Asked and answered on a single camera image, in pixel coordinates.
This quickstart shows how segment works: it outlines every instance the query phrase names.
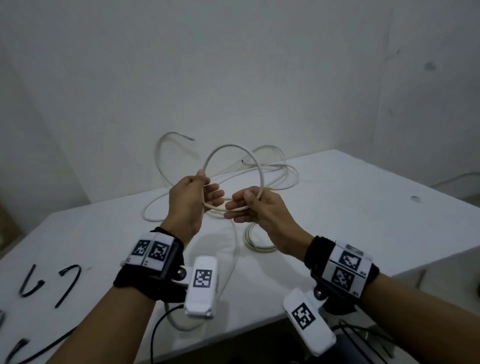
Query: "person's left hand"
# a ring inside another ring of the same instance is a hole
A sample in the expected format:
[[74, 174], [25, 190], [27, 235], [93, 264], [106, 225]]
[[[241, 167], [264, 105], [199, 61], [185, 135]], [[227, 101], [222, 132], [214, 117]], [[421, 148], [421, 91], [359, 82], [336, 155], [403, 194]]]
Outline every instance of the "person's left hand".
[[210, 178], [199, 170], [196, 176], [184, 177], [170, 189], [168, 215], [160, 226], [179, 238], [184, 247], [202, 226], [204, 212], [208, 210], [203, 199], [213, 206], [224, 202], [225, 192], [219, 190], [217, 183], [209, 183]]

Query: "white wall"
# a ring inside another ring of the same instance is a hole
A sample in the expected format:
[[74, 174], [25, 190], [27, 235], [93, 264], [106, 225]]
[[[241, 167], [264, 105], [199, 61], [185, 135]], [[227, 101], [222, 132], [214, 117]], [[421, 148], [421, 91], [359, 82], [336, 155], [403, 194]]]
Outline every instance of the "white wall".
[[372, 139], [387, 1], [0, 6], [0, 37], [92, 201], [161, 186], [152, 152], [171, 130], [198, 141], [165, 146], [173, 180], [227, 142], [293, 157]]
[[89, 203], [1, 48], [0, 201], [25, 233], [52, 212]]
[[[341, 149], [425, 185], [480, 171], [479, 19], [475, 0], [399, 3], [374, 141]], [[480, 193], [480, 177], [440, 190]]]

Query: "wrist-mounted device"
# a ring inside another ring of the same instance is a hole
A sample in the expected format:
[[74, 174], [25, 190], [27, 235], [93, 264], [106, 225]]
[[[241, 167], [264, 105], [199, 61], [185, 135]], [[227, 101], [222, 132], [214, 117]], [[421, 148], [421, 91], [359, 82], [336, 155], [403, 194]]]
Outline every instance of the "wrist-mounted device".
[[283, 307], [312, 354], [319, 356], [336, 342], [319, 314], [320, 307], [333, 315], [354, 312], [365, 287], [380, 271], [372, 257], [360, 249], [318, 236], [304, 261], [317, 284], [307, 293], [294, 289], [284, 299]]
[[158, 227], [140, 236], [123, 263], [115, 287], [134, 287], [155, 301], [184, 302], [187, 315], [213, 318], [218, 283], [215, 257], [198, 256], [193, 267], [186, 267], [183, 243]]

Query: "qr code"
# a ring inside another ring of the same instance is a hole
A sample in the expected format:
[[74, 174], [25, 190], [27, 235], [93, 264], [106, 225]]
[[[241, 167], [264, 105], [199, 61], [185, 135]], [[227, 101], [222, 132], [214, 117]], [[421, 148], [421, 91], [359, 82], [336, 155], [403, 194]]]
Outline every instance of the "qr code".
[[338, 262], [356, 271], [359, 268], [361, 258], [344, 250]]
[[295, 318], [295, 321], [298, 322], [302, 330], [315, 321], [315, 316], [311, 313], [305, 303], [302, 303], [293, 310], [292, 316]]
[[348, 250], [353, 251], [354, 253], [356, 253], [356, 254], [358, 254], [358, 255], [363, 256], [363, 251], [361, 251], [360, 249], [357, 249], [357, 248], [354, 247], [354, 246], [351, 246], [350, 244], [347, 244], [347, 245], [346, 245], [346, 248], [347, 248]]
[[331, 282], [347, 291], [350, 291], [354, 278], [355, 278], [355, 275], [353, 273], [350, 273], [340, 267], [337, 267], [335, 269], [335, 272], [333, 273]]
[[150, 253], [148, 254], [149, 258], [159, 260], [160, 262], [165, 261], [167, 257], [168, 250], [170, 245], [161, 242], [154, 242]]
[[195, 280], [193, 281], [194, 287], [209, 288], [211, 281], [212, 281], [212, 270], [197, 269], [195, 271]]
[[150, 240], [139, 240], [137, 245], [133, 248], [133, 252], [131, 255], [140, 255], [143, 256], [145, 251], [147, 250], [148, 244]]

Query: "person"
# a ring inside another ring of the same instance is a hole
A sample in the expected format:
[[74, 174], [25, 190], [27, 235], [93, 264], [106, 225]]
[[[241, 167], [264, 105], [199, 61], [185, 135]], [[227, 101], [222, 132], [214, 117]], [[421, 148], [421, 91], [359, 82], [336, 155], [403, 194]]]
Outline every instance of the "person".
[[[293, 219], [280, 195], [258, 187], [236, 192], [226, 212], [236, 223], [256, 222], [283, 254], [304, 261], [314, 236]], [[169, 210], [161, 228], [184, 247], [198, 233], [203, 199], [219, 206], [224, 191], [203, 171], [170, 190]], [[135, 360], [155, 301], [133, 287], [112, 287], [53, 354], [48, 364], [130, 364]], [[453, 304], [379, 274], [363, 291], [360, 308], [420, 363], [480, 363], [480, 318]]]

